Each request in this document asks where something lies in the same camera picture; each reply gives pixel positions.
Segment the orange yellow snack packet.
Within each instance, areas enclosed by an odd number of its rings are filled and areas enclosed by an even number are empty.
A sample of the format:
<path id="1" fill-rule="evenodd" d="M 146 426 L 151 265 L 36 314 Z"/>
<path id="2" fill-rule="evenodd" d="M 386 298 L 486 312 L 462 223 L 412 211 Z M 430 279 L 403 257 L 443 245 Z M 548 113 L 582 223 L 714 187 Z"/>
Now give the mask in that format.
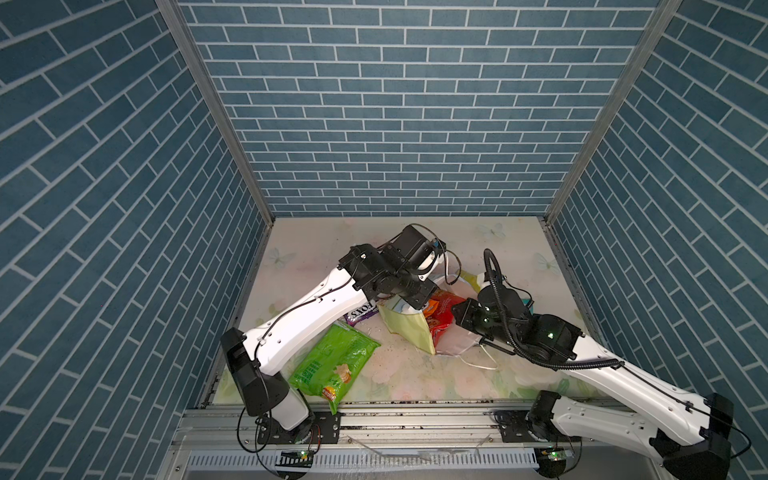
<path id="1" fill-rule="evenodd" d="M 450 305 L 445 301 L 430 299 L 423 310 L 424 317 L 429 320 L 444 321 L 450 314 Z"/>

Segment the white green paper bag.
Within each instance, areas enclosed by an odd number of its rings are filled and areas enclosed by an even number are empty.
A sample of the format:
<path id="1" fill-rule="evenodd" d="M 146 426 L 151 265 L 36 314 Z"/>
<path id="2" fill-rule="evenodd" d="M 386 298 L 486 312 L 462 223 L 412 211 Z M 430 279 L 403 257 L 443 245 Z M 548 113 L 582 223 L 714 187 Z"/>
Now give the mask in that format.
<path id="1" fill-rule="evenodd" d="M 453 286 L 440 281 L 437 290 L 451 292 L 466 300 L 477 298 L 477 294 L 464 291 L 459 281 Z M 481 344 L 481 336 L 455 323 L 448 327 L 440 337 L 437 347 L 434 347 L 427 321 L 422 313 L 424 308 L 415 310 L 399 296 L 378 302 L 379 314 L 389 332 L 401 336 L 417 349 L 430 355 L 457 358 L 465 365 L 479 370 L 498 370 L 498 363 Z"/>

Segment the purple Fox's candy bag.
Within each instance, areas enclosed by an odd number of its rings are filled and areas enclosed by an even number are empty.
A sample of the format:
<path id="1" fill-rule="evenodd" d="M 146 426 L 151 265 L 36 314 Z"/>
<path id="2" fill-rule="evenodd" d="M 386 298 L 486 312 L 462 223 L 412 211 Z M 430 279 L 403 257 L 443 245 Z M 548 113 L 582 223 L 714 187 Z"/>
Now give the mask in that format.
<path id="1" fill-rule="evenodd" d="M 365 303 L 363 306 L 353 309 L 342 316 L 342 320 L 349 326 L 354 327 L 360 322 L 370 319 L 378 313 L 376 303 Z"/>

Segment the bright green snack packet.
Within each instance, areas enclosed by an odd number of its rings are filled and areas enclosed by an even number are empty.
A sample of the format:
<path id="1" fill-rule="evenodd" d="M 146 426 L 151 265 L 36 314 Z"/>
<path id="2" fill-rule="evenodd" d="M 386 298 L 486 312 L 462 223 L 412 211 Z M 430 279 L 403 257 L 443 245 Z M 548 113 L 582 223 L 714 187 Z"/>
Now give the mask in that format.
<path id="1" fill-rule="evenodd" d="M 334 323 L 293 371 L 289 384 L 322 397 L 333 414 L 381 344 L 346 324 Z"/>

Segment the teal Fox's candy bag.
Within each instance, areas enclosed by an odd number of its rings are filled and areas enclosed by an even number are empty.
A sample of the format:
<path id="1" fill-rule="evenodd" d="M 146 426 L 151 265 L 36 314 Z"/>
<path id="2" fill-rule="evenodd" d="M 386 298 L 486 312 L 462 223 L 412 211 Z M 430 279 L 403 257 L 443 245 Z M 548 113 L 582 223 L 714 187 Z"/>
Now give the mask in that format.
<path id="1" fill-rule="evenodd" d="M 535 304 L 535 301 L 532 299 L 523 300 L 525 315 L 532 315 L 534 313 L 534 304 Z"/>

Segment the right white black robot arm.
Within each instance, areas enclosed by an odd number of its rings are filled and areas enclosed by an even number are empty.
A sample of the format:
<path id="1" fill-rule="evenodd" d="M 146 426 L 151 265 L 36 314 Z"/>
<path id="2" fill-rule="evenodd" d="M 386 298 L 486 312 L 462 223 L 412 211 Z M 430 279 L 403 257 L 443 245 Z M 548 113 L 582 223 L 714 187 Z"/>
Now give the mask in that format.
<path id="1" fill-rule="evenodd" d="M 619 411 L 542 390 L 526 416 L 536 439 L 594 439 L 657 461 L 676 479 L 727 477 L 734 406 L 726 397 L 701 396 L 661 380 L 570 322 L 531 312 L 506 287 L 487 286 L 451 312 L 457 326 L 483 341 L 579 379 L 625 407 Z"/>

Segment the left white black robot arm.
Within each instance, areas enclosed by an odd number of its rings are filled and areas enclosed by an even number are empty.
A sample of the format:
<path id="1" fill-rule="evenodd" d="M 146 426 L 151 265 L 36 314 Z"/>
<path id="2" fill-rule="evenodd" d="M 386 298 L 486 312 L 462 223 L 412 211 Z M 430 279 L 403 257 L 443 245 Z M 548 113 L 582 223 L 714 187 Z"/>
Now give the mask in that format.
<path id="1" fill-rule="evenodd" d="M 423 310 L 437 290 L 430 275 L 447 254 L 431 230 L 409 224 L 380 246 L 351 246 L 313 290 L 264 324 L 227 330 L 221 349 L 248 415 L 266 415 L 285 431 L 307 425 L 311 410 L 283 378 L 285 364 L 334 321 L 372 301 L 393 297 Z"/>

